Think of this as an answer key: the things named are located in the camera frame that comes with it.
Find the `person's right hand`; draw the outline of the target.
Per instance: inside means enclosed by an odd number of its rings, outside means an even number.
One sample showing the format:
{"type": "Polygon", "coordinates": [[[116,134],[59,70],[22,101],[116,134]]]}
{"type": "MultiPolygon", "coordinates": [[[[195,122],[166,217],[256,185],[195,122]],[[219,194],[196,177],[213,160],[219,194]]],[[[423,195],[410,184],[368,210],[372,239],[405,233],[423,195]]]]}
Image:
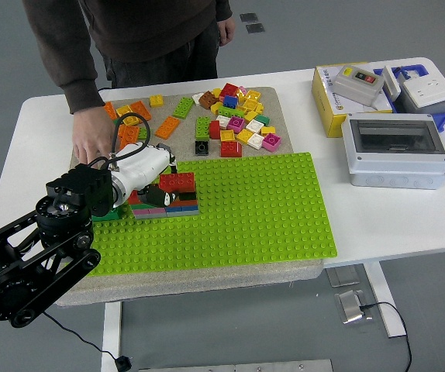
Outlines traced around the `person's right hand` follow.
{"type": "Polygon", "coordinates": [[[97,157],[107,157],[115,133],[113,121],[102,107],[86,108],[73,114],[72,143],[74,155],[81,164],[97,157]]]}

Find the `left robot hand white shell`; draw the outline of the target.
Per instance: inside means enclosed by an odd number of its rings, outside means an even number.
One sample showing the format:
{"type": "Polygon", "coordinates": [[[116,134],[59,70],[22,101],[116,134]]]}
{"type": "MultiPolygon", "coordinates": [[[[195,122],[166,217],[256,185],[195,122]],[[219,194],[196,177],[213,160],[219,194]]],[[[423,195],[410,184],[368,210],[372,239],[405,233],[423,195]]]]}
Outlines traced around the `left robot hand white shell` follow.
{"type": "Polygon", "coordinates": [[[113,207],[122,205],[133,190],[142,190],[168,167],[177,169],[177,161],[169,147],[147,145],[134,153],[143,142],[127,144],[116,154],[116,169],[111,171],[113,207]]]}

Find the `person's left hand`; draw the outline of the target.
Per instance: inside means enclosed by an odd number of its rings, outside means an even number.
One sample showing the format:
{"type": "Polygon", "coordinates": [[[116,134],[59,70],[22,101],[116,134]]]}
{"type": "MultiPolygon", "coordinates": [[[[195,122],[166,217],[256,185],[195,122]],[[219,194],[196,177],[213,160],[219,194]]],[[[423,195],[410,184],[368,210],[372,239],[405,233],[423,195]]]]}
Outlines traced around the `person's left hand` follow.
{"type": "Polygon", "coordinates": [[[233,17],[217,22],[219,29],[219,45],[224,47],[230,43],[235,35],[236,23],[233,17]]]}

